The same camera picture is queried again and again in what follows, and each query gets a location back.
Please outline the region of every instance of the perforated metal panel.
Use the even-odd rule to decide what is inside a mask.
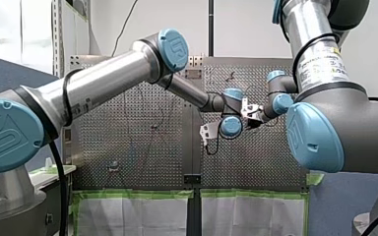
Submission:
[[[87,68],[105,59],[73,56],[71,69]],[[267,74],[275,69],[290,71],[291,62],[203,58],[202,66],[206,91],[241,88],[250,102],[264,104]],[[290,155],[284,118],[275,127],[245,131],[233,141],[220,139],[215,156],[204,151],[198,156],[195,150],[204,150],[199,126],[191,129],[190,125],[195,126],[199,117],[188,116],[192,112],[187,109],[192,108],[184,104],[163,88],[141,84],[77,120],[71,142],[73,163],[79,167],[74,188],[183,189],[187,187],[183,174],[200,170],[202,188],[306,191],[307,171]],[[219,114],[206,114],[204,122],[219,118]],[[118,171],[109,172],[107,166],[114,161],[119,163]]]
[[[105,59],[73,56],[71,69]],[[182,103],[143,83],[75,121],[74,188],[182,189]],[[117,171],[108,171],[114,161]]]
[[[289,72],[290,66],[287,59],[205,58],[205,89],[240,88],[247,93],[250,103],[265,104],[268,73],[276,69]],[[219,114],[204,115],[205,122],[219,119]],[[220,139],[216,155],[203,151],[203,188],[306,190],[307,171],[290,155],[284,117],[277,124],[271,123],[274,127],[245,131],[233,141]],[[212,144],[211,151],[216,147],[216,143]]]

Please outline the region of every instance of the silver arm segment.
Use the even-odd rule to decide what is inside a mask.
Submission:
[[[358,16],[367,2],[361,1]],[[309,169],[378,173],[378,102],[369,101],[365,89],[348,78],[329,19],[331,4],[284,1],[299,90],[286,116],[289,147]]]
[[[178,75],[161,78],[157,84],[197,106],[203,112],[222,112],[224,102],[217,93],[206,93]]]

